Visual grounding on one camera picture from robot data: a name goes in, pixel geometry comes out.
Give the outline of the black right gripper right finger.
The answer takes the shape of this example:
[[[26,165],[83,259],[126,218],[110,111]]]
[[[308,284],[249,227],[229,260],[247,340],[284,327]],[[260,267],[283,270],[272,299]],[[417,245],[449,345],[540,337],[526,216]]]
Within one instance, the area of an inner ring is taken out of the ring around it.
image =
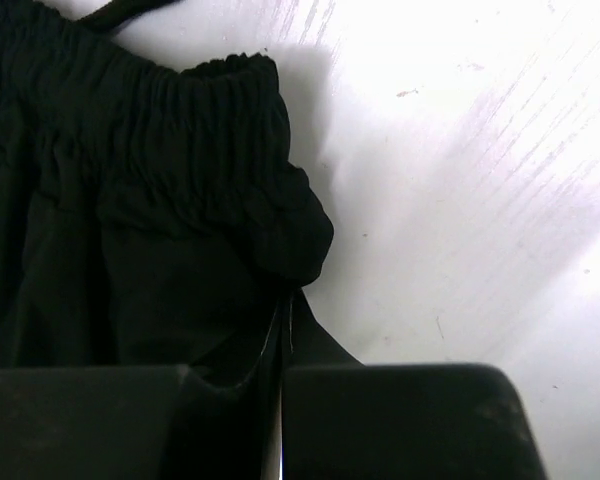
[[[302,290],[282,304],[282,364],[284,368],[362,365],[318,323]]]

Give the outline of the black trousers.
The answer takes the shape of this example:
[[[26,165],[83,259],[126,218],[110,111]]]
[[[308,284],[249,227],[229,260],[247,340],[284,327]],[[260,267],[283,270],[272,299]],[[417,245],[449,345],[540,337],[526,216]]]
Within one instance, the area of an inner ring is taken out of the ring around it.
[[[187,364],[320,274],[333,226],[291,164],[275,62],[175,71],[0,1],[0,368]]]

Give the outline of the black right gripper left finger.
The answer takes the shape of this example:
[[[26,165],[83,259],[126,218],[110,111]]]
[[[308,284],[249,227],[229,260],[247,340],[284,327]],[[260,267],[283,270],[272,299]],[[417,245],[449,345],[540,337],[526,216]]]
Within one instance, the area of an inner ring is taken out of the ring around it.
[[[197,479],[259,479],[267,470],[284,323],[277,301],[213,352],[194,407]]]

